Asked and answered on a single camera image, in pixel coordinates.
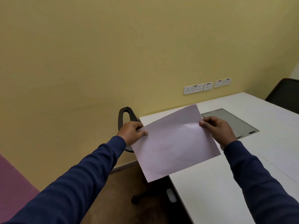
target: wall socket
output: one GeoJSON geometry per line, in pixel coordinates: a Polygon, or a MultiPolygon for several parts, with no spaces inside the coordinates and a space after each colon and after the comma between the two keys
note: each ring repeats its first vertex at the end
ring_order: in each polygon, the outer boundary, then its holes
{"type": "Polygon", "coordinates": [[[213,82],[208,82],[204,84],[204,91],[211,90],[213,88],[213,82]]]}
{"type": "Polygon", "coordinates": [[[231,78],[226,78],[223,79],[222,81],[223,81],[222,86],[228,86],[231,83],[231,78]]]}
{"type": "Polygon", "coordinates": [[[217,81],[215,82],[215,86],[214,86],[214,88],[217,88],[217,87],[222,86],[222,83],[223,83],[223,80],[217,80],[217,81]]]}
{"type": "Polygon", "coordinates": [[[203,91],[204,89],[204,84],[197,84],[197,85],[193,85],[193,86],[185,86],[184,87],[184,95],[185,94],[190,94],[190,93],[197,93],[200,91],[203,91]]]}

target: wooden floor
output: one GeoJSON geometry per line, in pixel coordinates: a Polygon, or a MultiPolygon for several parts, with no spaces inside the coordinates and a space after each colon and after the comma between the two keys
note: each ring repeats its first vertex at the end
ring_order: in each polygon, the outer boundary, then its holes
{"type": "Polygon", "coordinates": [[[139,165],[111,174],[81,223],[169,224],[161,197],[148,196],[138,205],[131,203],[134,194],[145,190],[139,165]]]}

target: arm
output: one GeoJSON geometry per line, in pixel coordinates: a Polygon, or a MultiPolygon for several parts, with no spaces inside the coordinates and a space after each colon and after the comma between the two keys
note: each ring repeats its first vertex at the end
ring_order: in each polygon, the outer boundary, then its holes
{"type": "Polygon", "coordinates": [[[147,132],[136,132],[141,126],[139,122],[124,124],[117,136],[71,167],[6,224],[80,223],[126,145],[147,135],[147,132]]]}
{"type": "Polygon", "coordinates": [[[207,128],[224,150],[234,179],[242,189],[248,209],[256,223],[299,223],[299,203],[237,141],[229,124],[217,117],[206,117],[207,128]]]}

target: pink surface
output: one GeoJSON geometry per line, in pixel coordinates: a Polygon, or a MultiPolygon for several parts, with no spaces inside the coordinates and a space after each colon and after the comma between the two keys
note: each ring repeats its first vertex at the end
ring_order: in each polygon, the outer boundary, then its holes
{"type": "Polygon", "coordinates": [[[148,182],[220,155],[196,105],[190,105],[137,130],[147,130],[132,145],[148,182]]]}
{"type": "Polygon", "coordinates": [[[0,223],[13,217],[38,193],[38,189],[0,155],[0,223]]]}

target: person's left arm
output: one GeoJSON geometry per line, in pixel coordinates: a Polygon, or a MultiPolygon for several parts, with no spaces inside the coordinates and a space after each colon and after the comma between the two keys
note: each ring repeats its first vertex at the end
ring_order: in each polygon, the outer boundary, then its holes
{"type": "Polygon", "coordinates": [[[147,132],[136,132],[140,127],[140,122],[125,123],[109,142],[71,167],[5,224],[80,223],[126,145],[147,135],[147,132]]]}

